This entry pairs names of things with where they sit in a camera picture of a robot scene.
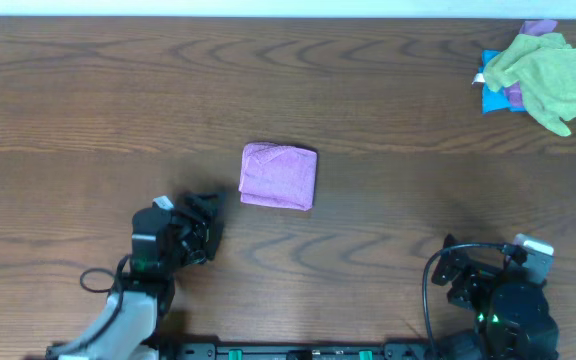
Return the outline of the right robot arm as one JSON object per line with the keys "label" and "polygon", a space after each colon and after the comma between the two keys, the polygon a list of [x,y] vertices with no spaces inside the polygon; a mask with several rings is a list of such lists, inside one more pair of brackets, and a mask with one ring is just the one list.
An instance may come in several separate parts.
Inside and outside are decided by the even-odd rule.
{"label": "right robot arm", "polygon": [[[556,359],[559,328],[544,294],[554,248],[518,234],[511,243],[460,244],[449,234],[427,261],[422,307],[428,359]],[[471,331],[434,338],[428,284],[449,284],[447,301],[474,313]]]}

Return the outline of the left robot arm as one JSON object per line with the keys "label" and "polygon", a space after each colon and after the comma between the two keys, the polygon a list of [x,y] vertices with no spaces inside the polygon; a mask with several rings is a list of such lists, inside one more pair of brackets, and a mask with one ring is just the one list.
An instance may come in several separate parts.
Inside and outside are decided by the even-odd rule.
{"label": "left robot arm", "polygon": [[76,339],[47,348],[47,359],[156,359],[145,344],[170,311],[175,273],[215,258],[224,230],[222,193],[166,196],[132,217],[132,252],[109,274],[106,304]]}

